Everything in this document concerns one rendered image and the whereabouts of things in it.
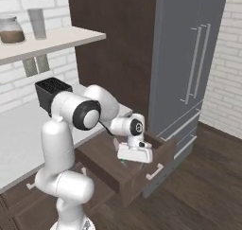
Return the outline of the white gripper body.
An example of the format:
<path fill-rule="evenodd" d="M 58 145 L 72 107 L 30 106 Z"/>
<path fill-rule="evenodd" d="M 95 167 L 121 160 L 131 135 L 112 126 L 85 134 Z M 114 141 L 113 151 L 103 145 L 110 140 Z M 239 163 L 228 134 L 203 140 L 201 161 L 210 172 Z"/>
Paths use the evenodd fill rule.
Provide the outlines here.
<path fill-rule="evenodd" d="M 137 147 L 130 148 L 127 143 L 120 143 L 117 157 L 122 160 L 150 164 L 153 160 L 152 145 L 140 142 Z"/>

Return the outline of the open brown wooden drawer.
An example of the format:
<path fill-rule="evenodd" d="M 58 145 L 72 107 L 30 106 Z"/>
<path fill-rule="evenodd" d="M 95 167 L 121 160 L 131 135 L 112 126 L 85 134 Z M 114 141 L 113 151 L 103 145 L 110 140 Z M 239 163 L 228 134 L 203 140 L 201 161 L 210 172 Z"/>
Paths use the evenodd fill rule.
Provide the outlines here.
<path fill-rule="evenodd" d="M 128 161 L 122 164 L 116 156 L 113 137 L 106 132 L 100 133 L 76 148 L 76 159 L 119 194 L 123 206 L 128 206 L 174 158 L 176 139 L 172 137 L 163 141 L 149 132 L 145 140 L 152 145 L 153 161 L 142 164 Z M 151 180 L 152 174 L 161 163 L 164 168 Z"/>

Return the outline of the grey fridge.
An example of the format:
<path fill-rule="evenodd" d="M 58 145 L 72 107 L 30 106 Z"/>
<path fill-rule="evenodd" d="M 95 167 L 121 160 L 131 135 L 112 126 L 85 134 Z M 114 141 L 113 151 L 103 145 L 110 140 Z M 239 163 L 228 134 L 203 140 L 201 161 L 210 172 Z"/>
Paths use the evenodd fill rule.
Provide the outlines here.
<path fill-rule="evenodd" d="M 174 158 L 143 190 L 149 197 L 190 154 L 226 0 L 157 0 L 148 130 L 167 141 Z"/>

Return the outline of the black toaster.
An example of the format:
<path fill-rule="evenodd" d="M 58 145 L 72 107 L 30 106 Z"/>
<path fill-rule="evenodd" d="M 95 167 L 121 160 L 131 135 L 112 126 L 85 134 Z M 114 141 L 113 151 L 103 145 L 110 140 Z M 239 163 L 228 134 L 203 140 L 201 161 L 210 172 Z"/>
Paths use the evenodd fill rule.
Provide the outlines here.
<path fill-rule="evenodd" d="M 36 82 L 35 89 L 40 106 L 47 111 L 49 115 L 51 115 L 51 104 L 54 97 L 62 91 L 73 91 L 71 85 L 54 77 Z"/>

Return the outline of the tall dark brown cabinet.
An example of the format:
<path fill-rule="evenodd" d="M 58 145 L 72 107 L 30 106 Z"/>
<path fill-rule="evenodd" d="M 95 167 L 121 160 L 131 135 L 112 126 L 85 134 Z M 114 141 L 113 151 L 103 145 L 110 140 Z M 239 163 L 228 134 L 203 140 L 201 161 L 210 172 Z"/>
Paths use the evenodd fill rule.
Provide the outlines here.
<path fill-rule="evenodd" d="M 148 115 L 156 0 L 69 0 L 69 7 L 73 26 L 106 35 L 76 48 L 80 83 Z"/>

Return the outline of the brown lower cupboard front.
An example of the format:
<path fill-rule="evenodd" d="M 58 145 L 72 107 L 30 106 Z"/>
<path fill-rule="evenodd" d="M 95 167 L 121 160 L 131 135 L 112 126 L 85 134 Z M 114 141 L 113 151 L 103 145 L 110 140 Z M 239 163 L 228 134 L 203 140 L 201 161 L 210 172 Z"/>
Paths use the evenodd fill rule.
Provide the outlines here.
<path fill-rule="evenodd" d="M 94 196 L 83 206 L 91 218 L 115 193 L 90 170 L 86 169 L 86 173 L 95 183 Z M 0 194 L 0 230 L 49 230 L 58 220 L 56 198 L 36 187 L 27 188 L 26 184 L 33 183 L 35 175 Z"/>

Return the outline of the glass jar with brown contents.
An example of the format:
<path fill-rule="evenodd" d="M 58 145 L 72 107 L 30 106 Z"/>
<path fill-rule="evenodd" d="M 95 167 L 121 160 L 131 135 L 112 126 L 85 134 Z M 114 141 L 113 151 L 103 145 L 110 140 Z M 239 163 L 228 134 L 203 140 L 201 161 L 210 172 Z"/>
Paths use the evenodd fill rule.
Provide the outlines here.
<path fill-rule="evenodd" d="M 3 44 L 19 44 L 26 40 L 16 16 L 0 16 L 0 41 Z"/>

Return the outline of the grey wall socket plate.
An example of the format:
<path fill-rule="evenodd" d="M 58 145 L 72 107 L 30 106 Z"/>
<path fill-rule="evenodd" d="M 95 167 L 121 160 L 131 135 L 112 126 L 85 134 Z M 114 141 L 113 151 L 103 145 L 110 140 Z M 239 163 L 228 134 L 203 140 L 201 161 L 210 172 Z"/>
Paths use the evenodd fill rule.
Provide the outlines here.
<path fill-rule="evenodd" d="M 23 60 L 23 66 L 27 77 L 32 77 L 50 70 L 46 54 Z"/>

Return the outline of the white wall shelf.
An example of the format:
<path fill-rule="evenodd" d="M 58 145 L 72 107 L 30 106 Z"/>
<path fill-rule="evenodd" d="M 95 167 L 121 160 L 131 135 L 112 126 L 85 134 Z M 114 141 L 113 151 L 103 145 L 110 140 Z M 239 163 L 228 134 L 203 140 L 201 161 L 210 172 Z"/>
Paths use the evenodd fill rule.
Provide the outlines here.
<path fill-rule="evenodd" d="M 47 38 L 36 40 L 33 34 L 26 35 L 22 44 L 0 44 L 0 65 L 26 60 L 70 47 L 104 40 L 105 33 L 80 28 L 60 27 L 46 31 Z"/>

